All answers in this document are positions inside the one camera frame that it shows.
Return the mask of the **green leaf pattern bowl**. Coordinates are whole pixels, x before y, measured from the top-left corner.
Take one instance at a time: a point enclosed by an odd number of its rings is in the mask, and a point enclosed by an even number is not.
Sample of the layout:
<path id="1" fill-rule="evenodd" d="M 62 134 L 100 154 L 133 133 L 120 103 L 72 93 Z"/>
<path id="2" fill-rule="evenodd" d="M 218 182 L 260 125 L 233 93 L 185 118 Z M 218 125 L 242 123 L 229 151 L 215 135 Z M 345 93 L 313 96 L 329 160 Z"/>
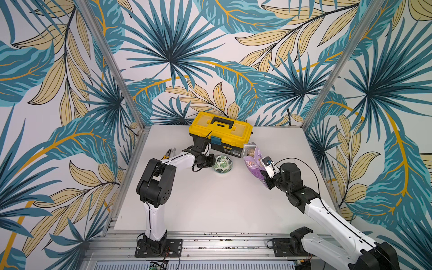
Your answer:
<path id="1" fill-rule="evenodd" d="M 233 162 L 227 155 L 218 155 L 215 157 L 213 169 L 219 174 L 225 174 L 232 170 Z"/>

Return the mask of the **purple oats bag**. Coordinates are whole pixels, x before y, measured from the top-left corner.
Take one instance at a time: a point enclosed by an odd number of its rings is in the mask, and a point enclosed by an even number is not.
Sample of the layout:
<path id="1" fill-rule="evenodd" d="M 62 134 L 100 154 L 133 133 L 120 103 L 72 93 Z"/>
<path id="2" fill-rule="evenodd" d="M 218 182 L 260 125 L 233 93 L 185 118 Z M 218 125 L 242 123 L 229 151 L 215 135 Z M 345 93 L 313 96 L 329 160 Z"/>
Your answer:
<path id="1" fill-rule="evenodd" d="M 259 147 L 254 142 L 244 144 L 241 157 L 249 172 L 255 178 L 259 179 L 266 188 L 268 188 L 268 184 L 265 180 L 266 177 L 262 174 L 262 172 L 266 172 L 266 170 L 261 163 L 263 155 Z"/>

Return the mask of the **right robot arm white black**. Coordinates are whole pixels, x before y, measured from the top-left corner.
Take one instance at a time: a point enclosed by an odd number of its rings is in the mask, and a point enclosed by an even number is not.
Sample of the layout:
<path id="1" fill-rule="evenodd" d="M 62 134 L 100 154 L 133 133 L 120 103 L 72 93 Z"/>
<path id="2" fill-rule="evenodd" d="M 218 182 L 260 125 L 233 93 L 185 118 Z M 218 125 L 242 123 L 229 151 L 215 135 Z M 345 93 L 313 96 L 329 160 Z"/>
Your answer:
<path id="1" fill-rule="evenodd" d="M 281 166 L 269 158 L 261 160 L 261 171 L 270 189 L 276 187 L 296 207 L 322 228 L 336 241 L 337 245 L 323 239 L 306 226 L 291 232 L 289 238 L 273 239 L 276 256 L 286 253 L 313 255 L 337 270 L 398 270 L 398 255 L 389 243 L 378 243 L 368 237 L 341 215 L 333 211 L 319 192 L 303 184 L 301 171 L 294 163 Z"/>

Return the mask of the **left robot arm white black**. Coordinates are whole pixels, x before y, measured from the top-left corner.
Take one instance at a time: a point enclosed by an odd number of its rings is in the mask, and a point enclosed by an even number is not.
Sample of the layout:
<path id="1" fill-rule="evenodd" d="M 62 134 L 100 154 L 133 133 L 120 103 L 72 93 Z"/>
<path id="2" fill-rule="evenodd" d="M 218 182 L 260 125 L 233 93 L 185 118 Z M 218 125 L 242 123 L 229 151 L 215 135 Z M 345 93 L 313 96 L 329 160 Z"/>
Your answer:
<path id="1" fill-rule="evenodd" d="M 194 144 L 180 154 L 168 159 L 150 159 L 139 180 L 136 192 L 145 207 L 146 230 L 138 245 L 147 252 L 161 254 L 167 244 L 167 229 L 164 221 L 164 205 L 173 190 L 176 171 L 192 169 L 194 172 L 210 168 L 215 157 L 209 153 L 210 140 L 198 138 Z"/>

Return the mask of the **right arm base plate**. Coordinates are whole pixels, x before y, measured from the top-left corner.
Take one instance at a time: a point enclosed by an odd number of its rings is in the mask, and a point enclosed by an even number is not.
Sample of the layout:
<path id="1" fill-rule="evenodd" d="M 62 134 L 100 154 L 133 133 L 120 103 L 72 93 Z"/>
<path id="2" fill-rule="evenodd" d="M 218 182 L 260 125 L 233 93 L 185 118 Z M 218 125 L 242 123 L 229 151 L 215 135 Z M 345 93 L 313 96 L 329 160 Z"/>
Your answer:
<path id="1" fill-rule="evenodd" d="M 266 246 L 272 249 L 276 257 L 311 257 L 312 255 L 303 247 L 298 238 L 273 238 L 268 240 Z"/>

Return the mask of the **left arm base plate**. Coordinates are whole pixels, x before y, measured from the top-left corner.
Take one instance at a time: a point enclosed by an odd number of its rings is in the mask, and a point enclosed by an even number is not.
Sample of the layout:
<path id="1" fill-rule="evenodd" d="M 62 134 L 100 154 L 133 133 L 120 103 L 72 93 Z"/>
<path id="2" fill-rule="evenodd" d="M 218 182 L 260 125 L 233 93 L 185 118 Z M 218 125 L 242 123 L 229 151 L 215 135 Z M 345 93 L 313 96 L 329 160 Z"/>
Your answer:
<path id="1" fill-rule="evenodd" d="M 179 258 L 182 255 L 183 240 L 168 238 L 161 241 L 139 239 L 135 258 Z"/>

